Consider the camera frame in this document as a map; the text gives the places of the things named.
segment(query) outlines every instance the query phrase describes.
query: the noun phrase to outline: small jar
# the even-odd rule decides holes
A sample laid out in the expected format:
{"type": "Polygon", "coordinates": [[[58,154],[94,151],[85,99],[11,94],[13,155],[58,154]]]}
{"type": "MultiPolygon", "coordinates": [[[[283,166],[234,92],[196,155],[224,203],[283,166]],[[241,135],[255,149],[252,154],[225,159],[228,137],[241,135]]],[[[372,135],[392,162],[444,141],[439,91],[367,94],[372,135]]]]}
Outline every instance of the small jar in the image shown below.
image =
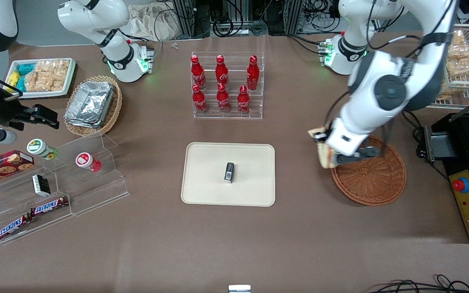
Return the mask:
{"type": "Polygon", "coordinates": [[[92,172],[97,172],[101,169],[101,162],[88,153],[80,153],[75,159],[75,163],[77,166],[92,172]]]}
{"type": "Polygon", "coordinates": [[[32,139],[26,146],[26,150],[32,155],[43,157],[45,160],[52,160],[57,156],[57,150],[39,138],[32,139]]]}

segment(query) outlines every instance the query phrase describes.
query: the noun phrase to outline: red emergency stop button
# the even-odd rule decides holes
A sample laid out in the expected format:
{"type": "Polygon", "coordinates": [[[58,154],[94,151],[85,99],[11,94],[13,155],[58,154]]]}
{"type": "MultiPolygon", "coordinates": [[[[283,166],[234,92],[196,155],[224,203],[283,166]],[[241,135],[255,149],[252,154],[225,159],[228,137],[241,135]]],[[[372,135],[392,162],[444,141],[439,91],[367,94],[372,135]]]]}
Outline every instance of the red emergency stop button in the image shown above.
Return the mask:
{"type": "Polygon", "coordinates": [[[452,187],[458,192],[467,193],[469,191],[469,182],[466,178],[460,177],[452,182],[452,187]]]}

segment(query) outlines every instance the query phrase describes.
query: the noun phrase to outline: coca-cola bottle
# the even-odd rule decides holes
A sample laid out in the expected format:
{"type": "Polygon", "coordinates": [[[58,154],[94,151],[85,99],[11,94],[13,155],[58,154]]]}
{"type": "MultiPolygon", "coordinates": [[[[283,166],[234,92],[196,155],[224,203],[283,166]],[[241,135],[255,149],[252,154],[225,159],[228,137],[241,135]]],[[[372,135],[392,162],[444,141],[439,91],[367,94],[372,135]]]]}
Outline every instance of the coca-cola bottle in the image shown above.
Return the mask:
{"type": "Polygon", "coordinates": [[[191,56],[191,74],[193,74],[193,80],[195,83],[203,89],[205,87],[205,74],[197,55],[191,56]]]}
{"type": "Polygon", "coordinates": [[[224,57],[222,55],[216,56],[216,81],[223,83],[226,89],[229,88],[229,73],[227,66],[224,64],[224,57]]]}
{"type": "Polygon", "coordinates": [[[204,115],[207,113],[204,93],[196,83],[193,85],[193,103],[195,104],[195,109],[197,109],[197,114],[204,115]]]}
{"type": "Polygon", "coordinates": [[[242,85],[240,87],[240,93],[238,94],[238,113],[240,115],[249,115],[249,94],[247,93],[247,87],[242,85]]]}
{"type": "Polygon", "coordinates": [[[258,87],[258,78],[260,77],[260,69],[256,64],[258,58],[253,55],[249,58],[249,67],[247,68],[247,87],[250,91],[255,91],[258,87]]]}
{"type": "Polygon", "coordinates": [[[227,114],[229,111],[231,111],[231,106],[229,106],[229,94],[227,93],[226,86],[223,83],[218,84],[218,93],[216,93],[216,99],[218,100],[220,113],[227,114]]]}

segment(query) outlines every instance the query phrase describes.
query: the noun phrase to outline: snickers bar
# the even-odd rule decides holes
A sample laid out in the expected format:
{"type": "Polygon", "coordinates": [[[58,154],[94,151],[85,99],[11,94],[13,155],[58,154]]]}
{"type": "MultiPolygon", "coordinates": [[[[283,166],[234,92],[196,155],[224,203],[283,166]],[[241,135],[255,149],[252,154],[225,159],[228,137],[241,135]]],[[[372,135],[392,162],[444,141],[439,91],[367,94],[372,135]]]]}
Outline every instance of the snickers bar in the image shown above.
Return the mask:
{"type": "Polygon", "coordinates": [[[32,215],[26,213],[26,215],[22,215],[12,223],[6,225],[0,230],[0,240],[9,235],[10,233],[14,232],[16,229],[20,228],[24,224],[30,222],[33,219],[32,215]]]}
{"type": "Polygon", "coordinates": [[[30,214],[32,215],[32,217],[35,217],[37,214],[52,211],[56,208],[59,208],[60,206],[69,206],[68,197],[58,198],[54,201],[42,204],[37,208],[31,208],[30,214]]]}

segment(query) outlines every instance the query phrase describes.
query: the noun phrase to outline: aluminum foil container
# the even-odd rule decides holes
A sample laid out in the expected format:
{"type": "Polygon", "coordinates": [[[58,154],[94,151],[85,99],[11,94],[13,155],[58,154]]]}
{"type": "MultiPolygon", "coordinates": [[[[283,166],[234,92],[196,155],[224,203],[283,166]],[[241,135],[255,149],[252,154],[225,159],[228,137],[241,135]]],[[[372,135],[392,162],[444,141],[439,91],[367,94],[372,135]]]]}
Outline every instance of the aluminum foil container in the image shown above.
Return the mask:
{"type": "Polygon", "coordinates": [[[65,120],[75,126],[99,128],[104,124],[113,91],[113,85],[107,82],[84,82],[66,110],[65,120]]]}

